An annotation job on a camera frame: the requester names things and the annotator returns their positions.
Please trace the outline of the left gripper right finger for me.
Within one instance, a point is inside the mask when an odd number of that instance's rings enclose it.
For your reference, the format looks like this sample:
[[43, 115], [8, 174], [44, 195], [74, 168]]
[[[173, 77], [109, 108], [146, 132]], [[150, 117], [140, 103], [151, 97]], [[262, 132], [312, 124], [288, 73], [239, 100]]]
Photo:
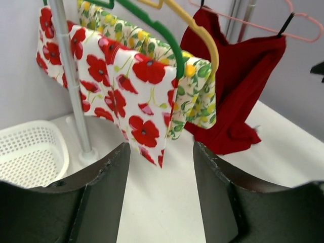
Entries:
[[323, 242], [323, 182], [293, 188], [255, 177], [193, 146], [206, 242]]

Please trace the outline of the red skirt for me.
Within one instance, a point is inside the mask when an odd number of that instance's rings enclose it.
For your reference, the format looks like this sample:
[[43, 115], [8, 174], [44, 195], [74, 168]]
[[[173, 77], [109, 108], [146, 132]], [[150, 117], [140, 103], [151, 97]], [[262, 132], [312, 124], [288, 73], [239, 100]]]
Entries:
[[202, 129], [186, 123], [185, 129], [215, 154], [249, 149], [261, 142], [246, 119], [286, 50], [285, 36], [255, 37], [230, 44], [221, 32], [218, 15], [200, 8], [193, 16], [213, 38], [219, 52], [216, 72], [216, 123]]

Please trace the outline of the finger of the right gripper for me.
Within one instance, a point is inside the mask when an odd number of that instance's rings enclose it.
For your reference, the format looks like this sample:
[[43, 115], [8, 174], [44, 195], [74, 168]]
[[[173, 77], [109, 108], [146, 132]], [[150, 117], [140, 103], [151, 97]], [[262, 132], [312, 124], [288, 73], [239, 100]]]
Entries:
[[321, 75], [322, 76], [322, 83], [324, 82], [324, 61], [312, 66], [310, 70], [311, 74]]

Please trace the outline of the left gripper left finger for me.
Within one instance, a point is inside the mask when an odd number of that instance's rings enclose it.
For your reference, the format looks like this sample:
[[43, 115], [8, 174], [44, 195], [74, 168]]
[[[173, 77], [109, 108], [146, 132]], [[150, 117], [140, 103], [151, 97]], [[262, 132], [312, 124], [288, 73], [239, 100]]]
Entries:
[[1, 242], [116, 242], [130, 145], [47, 187], [1, 182]]

